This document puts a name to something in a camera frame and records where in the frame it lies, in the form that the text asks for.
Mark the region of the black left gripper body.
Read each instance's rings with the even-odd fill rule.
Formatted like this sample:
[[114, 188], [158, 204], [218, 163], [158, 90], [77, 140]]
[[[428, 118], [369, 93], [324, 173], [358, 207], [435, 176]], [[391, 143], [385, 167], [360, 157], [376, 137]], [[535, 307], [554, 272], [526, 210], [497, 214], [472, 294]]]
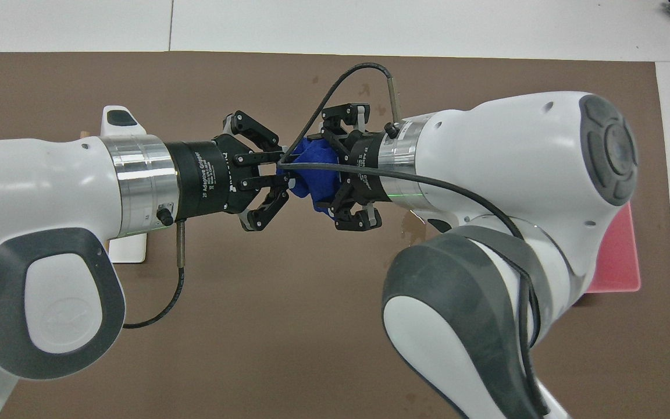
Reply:
[[237, 155], [251, 149], [234, 136], [212, 141], [173, 141], [167, 150], [178, 175], [176, 217], [192, 218], [216, 212], [240, 213], [254, 199], [254, 191], [240, 189], [242, 180], [254, 177], [254, 167], [237, 166]]

